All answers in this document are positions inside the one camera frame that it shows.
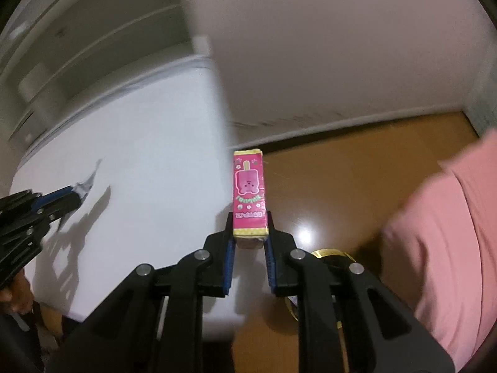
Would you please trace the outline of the person's left hand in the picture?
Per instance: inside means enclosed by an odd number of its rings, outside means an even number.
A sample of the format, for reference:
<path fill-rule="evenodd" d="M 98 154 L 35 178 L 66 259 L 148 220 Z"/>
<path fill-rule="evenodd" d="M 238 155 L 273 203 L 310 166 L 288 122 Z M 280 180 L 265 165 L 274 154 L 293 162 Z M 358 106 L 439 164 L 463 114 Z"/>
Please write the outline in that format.
<path fill-rule="evenodd" d="M 1 290 L 0 301 L 1 311 L 26 314 L 33 310 L 34 294 L 24 269 L 16 274 L 10 286 Z"/>

